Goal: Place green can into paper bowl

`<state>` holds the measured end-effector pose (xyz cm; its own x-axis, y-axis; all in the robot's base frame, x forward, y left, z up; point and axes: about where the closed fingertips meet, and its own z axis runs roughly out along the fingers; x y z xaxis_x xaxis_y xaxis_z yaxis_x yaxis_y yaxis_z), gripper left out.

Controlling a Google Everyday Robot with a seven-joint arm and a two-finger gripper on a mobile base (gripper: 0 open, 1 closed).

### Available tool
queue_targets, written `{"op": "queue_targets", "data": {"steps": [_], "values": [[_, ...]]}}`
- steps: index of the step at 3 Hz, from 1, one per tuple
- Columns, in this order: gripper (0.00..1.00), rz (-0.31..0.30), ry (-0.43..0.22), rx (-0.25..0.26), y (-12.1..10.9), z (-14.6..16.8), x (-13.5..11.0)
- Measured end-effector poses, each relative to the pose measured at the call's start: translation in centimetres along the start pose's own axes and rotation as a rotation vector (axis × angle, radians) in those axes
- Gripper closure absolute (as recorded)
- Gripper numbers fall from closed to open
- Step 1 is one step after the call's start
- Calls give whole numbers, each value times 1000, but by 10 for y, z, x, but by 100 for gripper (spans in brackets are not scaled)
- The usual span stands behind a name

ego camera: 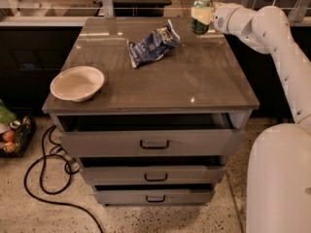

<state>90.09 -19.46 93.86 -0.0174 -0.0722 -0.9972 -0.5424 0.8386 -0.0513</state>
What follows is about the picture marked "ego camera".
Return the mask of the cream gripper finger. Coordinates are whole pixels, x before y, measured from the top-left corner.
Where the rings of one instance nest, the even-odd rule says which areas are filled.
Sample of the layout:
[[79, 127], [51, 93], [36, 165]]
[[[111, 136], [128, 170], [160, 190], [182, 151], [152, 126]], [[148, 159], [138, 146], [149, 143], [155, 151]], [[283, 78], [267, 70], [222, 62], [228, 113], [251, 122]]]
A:
[[191, 17], [198, 20], [199, 22], [208, 25], [213, 20], [213, 7], [192, 7], [191, 8]]

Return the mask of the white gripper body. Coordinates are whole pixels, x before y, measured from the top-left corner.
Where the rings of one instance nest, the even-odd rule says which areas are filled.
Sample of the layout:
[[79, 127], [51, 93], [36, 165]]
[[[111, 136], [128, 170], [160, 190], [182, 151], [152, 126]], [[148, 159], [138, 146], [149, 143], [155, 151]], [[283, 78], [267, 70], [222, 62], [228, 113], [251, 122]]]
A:
[[242, 6], [234, 3], [216, 3], [214, 5], [214, 28], [224, 34], [240, 34], [241, 23], [237, 20], [237, 11]]

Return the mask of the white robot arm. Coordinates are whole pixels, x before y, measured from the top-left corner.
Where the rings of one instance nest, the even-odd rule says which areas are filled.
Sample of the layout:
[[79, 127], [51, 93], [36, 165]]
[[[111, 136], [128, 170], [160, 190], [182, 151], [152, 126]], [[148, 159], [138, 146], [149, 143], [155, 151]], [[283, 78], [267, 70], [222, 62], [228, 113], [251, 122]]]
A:
[[271, 56], [290, 116], [262, 131], [247, 173], [246, 233], [311, 233], [311, 62], [298, 46], [282, 9], [257, 11], [234, 3], [193, 6], [191, 17]]

